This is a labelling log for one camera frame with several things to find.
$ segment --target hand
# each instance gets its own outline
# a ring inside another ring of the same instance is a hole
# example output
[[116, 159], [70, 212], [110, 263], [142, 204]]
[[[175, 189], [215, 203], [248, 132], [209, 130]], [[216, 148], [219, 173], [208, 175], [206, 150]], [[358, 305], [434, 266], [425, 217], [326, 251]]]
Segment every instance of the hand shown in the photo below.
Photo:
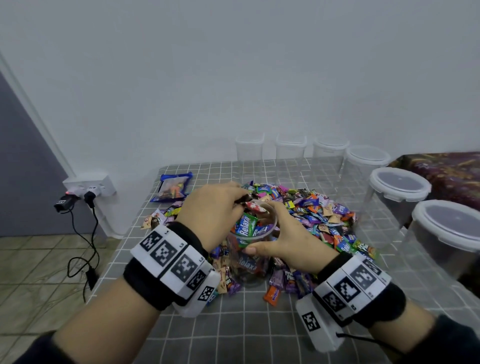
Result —
[[242, 216], [243, 206], [234, 201], [247, 193], [233, 181], [206, 184], [185, 199], [176, 221], [192, 230], [204, 249], [210, 252]]
[[275, 209], [280, 236], [274, 242], [256, 242], [243, 251], [251, 255], [281, 258], [290, 268], [309, 273], [320, 272], [337, 255], [334, 249], [310, 234], [280, 202], [268, 202]]

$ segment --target white wall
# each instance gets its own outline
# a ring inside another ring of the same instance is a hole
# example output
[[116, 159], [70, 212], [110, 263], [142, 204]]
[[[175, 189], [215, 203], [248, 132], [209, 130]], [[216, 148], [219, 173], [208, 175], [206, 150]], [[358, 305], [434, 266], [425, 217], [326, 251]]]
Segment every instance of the white wall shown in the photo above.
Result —
[[0, 52], [74, 173], [107, 171], [126, 231], [158, 167], [234, 137], [332, 130], [413, 152], [479, 148], [477, 0], [17, 0]]

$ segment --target patterned cloth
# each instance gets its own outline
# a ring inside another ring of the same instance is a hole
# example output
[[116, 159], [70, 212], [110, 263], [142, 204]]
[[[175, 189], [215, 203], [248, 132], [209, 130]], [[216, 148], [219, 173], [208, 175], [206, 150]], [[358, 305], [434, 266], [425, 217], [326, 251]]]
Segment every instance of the patterned cloth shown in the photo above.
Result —
[[426, 178], [432, 184], [428, 199], [454, 201], [480, 211], [480, 152], [409, 154], [390, 167]]

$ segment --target black sleeve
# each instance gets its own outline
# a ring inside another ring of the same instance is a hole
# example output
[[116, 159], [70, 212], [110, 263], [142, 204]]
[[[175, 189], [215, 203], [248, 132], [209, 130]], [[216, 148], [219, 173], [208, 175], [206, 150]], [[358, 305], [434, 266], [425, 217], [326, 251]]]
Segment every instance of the black sleeve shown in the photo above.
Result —
[[36, 339], [14, 364], [75, 364], [54, 344], [54, 333], [52, 331]]
[[472, 328], [445, 315], [428, 336], [398, 363], [480, 363], [480, 340]]

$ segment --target white lid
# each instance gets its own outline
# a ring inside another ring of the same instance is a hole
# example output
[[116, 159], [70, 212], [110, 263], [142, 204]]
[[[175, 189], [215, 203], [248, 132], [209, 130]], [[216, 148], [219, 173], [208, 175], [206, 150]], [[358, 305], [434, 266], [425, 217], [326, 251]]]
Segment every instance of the white lid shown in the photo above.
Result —
[[345, 156], [357, 164], [371, 166], [386, 166], [390, 162], [390, 155], [375, 146], [349, 146]]
[[452, 201], [419, 202], [412, 217], [441, 242], [469, 252], [480, 251], [480, 212]]
[[339, 135], [321, 135], [315, 138], [313, 144], [322, 149], [343, 150], [350, 145], [350, 142], [347, 138]]
[[245, 132], [235, 138], [237, 144], [263, 144], [265, 133]]
[[305, 135], [290, 135], [280, 133], [276, 136], [275, 145], [305, 148], [307, 146], [307, 137]]
[[370, 186], [394, 201], [422, 201], [432, 190], [432, 185], [422, 176], [400, 168], [380, 167], [370, 175]]

